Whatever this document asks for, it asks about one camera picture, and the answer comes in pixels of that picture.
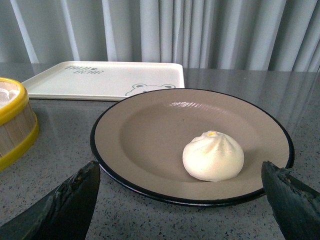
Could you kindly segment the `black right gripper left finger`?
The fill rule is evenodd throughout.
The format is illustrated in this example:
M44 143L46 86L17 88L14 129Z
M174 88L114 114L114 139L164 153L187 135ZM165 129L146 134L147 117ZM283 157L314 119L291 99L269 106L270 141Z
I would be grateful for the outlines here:
M84 240L96 206L100 167L91 161L5 223L2 240Z

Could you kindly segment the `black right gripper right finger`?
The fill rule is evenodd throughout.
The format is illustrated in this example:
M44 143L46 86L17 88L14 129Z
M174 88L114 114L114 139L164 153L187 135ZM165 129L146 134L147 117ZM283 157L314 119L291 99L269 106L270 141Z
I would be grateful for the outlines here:
M320 193L287 168L262 163L261 179L274 218L286 240L320 238Z

